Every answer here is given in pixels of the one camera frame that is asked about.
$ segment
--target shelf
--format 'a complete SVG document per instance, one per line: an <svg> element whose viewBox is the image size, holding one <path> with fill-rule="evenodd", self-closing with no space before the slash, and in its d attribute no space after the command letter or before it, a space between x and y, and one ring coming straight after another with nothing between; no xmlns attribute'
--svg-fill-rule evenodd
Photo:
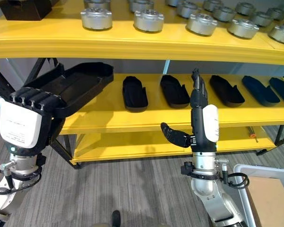
<svg viewBox="0 0 284 227"><path fill-rule="evenodd" d="M142 113L130 113L125 109L122 96L122 82L126 76L136 76L146 87L149 106ZM192 79L188 74L172 75L181 84L185 84L191 94ZM209 103L219 109L220 128L239 126L260 126L284 124L284 101L274 107L258 104L245 89L238 75L221 75L230 84L237 85L245 98L245 103L229 108L217 98L209 79L211 75L202 75L208 91ZM270 77L256 77L268 86ZM131 132L158 131L160 123L166 122L174 129L190 129L190 106L185 109L172 109L168 106L161 87L160 74L115 74L114 81L82 109L65 121L61 134L86 134L92 132Z"/></svg>
<svg viewBox="0 0 284 227"><path fill-rule="evenodd" d="M59 1L41 21L0 18L0 58L70 57L232 61L284 65L284 45L268 42L258 33L252 40L230 35L219 23L210 37L186 31L186 19L175 8L156 0L165 15L162 32L147 34L133 27L127 0L112 1L113 28L89 31L82 27L83 1Z"/></svg>
<svg viewBox="0 0 284 227"><path fill-rule="evenodd" d="M220 130L218 152L274 148L274 143L261 127L254 127L258 138L250 139L246 127ZM169 143L161 131L91 133L77 136L72 163L139 157L190 155L191 148Z"/></svg>

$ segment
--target black box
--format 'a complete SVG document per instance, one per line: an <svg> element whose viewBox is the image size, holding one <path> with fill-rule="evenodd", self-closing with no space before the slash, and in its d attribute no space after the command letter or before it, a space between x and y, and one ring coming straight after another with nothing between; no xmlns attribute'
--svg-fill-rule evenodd
<svg viewBox="0 0 284 227"><path fill-rule="evenodd" d="M42 20L51 10L50 0L0 0L6 20Z"/></svg>

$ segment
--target white bin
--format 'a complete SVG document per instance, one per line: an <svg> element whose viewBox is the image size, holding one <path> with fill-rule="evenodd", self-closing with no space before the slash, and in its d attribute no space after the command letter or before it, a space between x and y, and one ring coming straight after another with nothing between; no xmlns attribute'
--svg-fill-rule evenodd
<svg viewBox="0 0 284 227"><path fill-rule="evenodd" d="M233 171L234 173L244 173L247 176L277 178L277 179L280 179L284 187L284 169L237 164L233 168ZM241 177L235 177L235 180L237 183L242 182ZM254 217L252 215L252 211L251 211L251 207L250 207L250 203L247 197L246 190L240 189L238 191L239 191L241 202L243 205L246 224L248 225L248 227L257 227L255 224Z"/></svg>

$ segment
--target white hand casing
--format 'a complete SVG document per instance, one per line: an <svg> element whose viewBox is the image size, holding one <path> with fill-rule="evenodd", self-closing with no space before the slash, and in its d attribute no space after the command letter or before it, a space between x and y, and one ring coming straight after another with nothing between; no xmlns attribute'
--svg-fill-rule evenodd
<svg viewBox="0 0 284 227"><path fill-rule="evenodd" d="M206 138L211 142L219 140L218 108L208 105L203 108L203 124Z"/></svg>
<svg viewBox="0 0 284 227"><path fill-rule="evenodd" d="M42 116L21 106L3 102L0 106L1 137L18 147L33 148L38 142Z"/></svg>

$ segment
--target cardboard box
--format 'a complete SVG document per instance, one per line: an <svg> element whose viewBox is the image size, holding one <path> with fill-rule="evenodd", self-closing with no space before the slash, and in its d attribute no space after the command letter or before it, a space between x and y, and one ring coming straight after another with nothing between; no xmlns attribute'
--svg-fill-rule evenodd
<svg viewBox="0 0 284 227"><path fill-rule="evenodd" d="M284 187L279 179L249 177L247 190L257 227L284 227Z"/></svg>

